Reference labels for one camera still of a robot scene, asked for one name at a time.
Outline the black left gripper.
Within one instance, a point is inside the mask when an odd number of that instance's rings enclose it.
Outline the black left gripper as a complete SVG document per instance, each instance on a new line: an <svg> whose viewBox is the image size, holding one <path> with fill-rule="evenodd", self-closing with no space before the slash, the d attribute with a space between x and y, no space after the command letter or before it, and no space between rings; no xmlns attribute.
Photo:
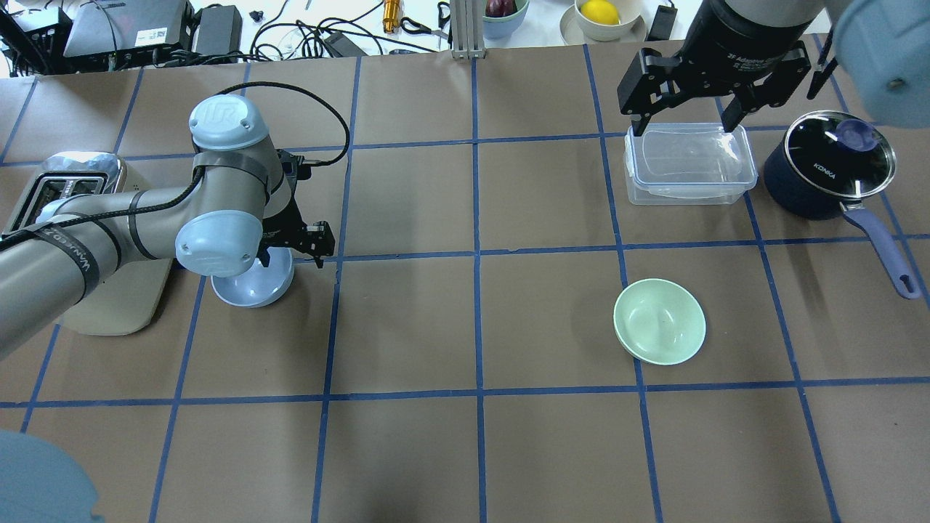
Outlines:
<svg viewBox="0 0 930 523"><path fill-rule="evenodd" d="M277 211L262 220L262 239L259 242L258 261L263 268L270 265L270 248L283 247L295 249L308 255L315 264L332 257L335 252L336 238L328 222L307 224L300 214L295 200L298 182L312 178L312 165L302 155L295 155L285 150L277 150L281 163L281 183L272 193L274 196L288 196L282 211Z"/></svg>

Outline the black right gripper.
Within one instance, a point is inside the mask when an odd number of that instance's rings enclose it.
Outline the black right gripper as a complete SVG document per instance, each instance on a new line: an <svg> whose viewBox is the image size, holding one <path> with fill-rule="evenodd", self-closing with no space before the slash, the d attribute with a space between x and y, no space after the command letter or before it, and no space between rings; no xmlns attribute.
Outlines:
<svg viewBox="0 0 930 523"><path fill-rule="evenodd" d="M801 37L817 14L812 1L701 2L681 49L641 49L622 77L619 109L632 135L694 98L734 97L721 117L725 132L764 106L781 107L812 68Z"/></svg>

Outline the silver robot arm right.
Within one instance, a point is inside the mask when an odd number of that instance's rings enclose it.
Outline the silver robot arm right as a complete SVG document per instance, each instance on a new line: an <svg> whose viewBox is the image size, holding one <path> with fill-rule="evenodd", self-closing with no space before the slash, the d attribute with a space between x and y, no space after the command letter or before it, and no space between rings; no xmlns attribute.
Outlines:
<svg viewBox="0 0 930 523"><path fill-rule="evenodd" d="M651 118L695 98L730 97L725 131L777 108L811 77L814 99L844 69L864 109L896 128L928 126L926 1L704 1L681 49L640 49L618 88L641 136Z"/></svg>

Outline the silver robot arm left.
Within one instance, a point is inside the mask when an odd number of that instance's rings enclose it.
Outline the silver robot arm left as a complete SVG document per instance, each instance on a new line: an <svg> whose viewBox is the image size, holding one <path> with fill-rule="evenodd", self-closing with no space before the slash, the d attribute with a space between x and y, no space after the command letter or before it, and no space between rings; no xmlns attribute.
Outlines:
<svg viewBox="0 0 930 523"><path fill-rule="evenodd" d="M77 195L51 202L37 222L2 238L2 357L89 298L127 264L176 259L204 277L238 277L270 248L292 248L318 266L336 239L325 221L303 221L295 186L311 163L270 139L259 107L230 86L189 117L190 184Z"/></svg>

